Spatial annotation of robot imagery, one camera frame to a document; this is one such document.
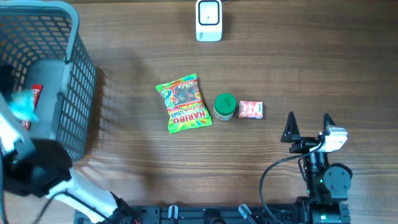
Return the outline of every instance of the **wooden table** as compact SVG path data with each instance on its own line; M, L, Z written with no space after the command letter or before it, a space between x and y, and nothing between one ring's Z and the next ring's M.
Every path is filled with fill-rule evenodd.
M194 2L75 4L97 66L86 156L75 167L135 205L260 205L264 169L289 156L280 143L294 111L302 136L324 113L349 132L330 162L352 168L353 223L398 218L398 4L393 1L231 1L223 40L195 38ZM262 120L234 119L177 134L155 90L197 73L215 97L263 101ZM266 178L268 202L306 194L296 161ZM30 223L46 199L6 195L11 223ZM70 223L54 202L42 223Z

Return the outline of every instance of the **white device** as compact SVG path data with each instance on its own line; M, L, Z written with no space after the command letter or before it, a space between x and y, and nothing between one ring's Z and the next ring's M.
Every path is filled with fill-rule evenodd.
M319 149L319 152L334 152L339 150L343 144L347 141L347 130L344 127L337 125L329 125L326 127L325 132L325 143Z
M67 191L81 201L97 209L101 214L105 215L106 217L110 217L115 209L118 208L118 205L116 204L111 192L97 187L73 168L71 168L69 172L72 178L51 188L46 197L51 198L53 195L59 192ZM84 213L92 223L104 221L103 217L99 216L97 213L88 209L73 198L61 194L55 196L55 199L71 206L74 209L79 210L81 213Z
M198 0L196 3L197 40L219 41L223 35L223 5L220 0Z

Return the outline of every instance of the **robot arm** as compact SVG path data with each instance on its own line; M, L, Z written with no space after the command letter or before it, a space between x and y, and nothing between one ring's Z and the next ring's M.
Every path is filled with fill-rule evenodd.
M180 211L189 211L186 214L192 214L192 221L195 222L198 221L198 217L203 216L204 224L214 224L211 220L228 224L229 222L222 218L227 215L231 216L232 223L240 223L239 220L236 222L239 213L249 223L314 224L334 223L335 220L339 220L339 223L349 223L348 208L340 202L348 198L347 191L351 184L352 172L343 164L329 165L327 160L327 153L339 149L347 140L347 132L344 128L335 126L327 114L324 123L324 132L318 137L301 137L294 114L291 112L281 138L281 142L293 143L290 153L303 155L309 197L298 197L291 205L269 205L268 213L264 207L252 207L252 213L247 206L240 207L239 211L236 208L225 207L182 208ZM318 149L321 136L325 141ZM20 196L46 196L50 199L48 203L53 199L59 200L79 210L89 218L90 223L140 224L140 214L123 199L100 189L72 168L72 160L60 143L47 139L30 139L29 133L12 115L1 94L0 140L3 168L0 178L3 179L4 190ZM158 220L159 224L165 219L157 212L141 215L154 215L146 218ZM179 218L176 214L172 215L165 223L179 223ZM185 215L183 223L189 221L189 217Z

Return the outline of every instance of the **small candy box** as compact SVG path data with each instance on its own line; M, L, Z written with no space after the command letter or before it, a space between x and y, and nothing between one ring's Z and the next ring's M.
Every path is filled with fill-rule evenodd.
M239 102L240 118L262 118L262 101L240 101Z

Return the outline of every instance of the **black base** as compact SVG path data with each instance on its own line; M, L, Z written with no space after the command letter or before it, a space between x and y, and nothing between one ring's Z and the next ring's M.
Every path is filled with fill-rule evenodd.
M269 205L271 211L279 219L283 220L285 224L295 223L292 221L292 207L294 205ZM243 219L236 207L179 207L178 219L169 219L169 208L160 208L158 206L132 206L137 213L140 214L141 224L219 224L221 222L214 222L215 218L221 218L224 224L247 224L247 220ZM274 220L266 218L266 213L263 212L264 207L249 207L252 211L252 217L258 224L277 224ZM214 219L206 218L205 212L210 209L219 212L221 217L214 217ZM74 224L91 224L88 217L79 211L75 213Z

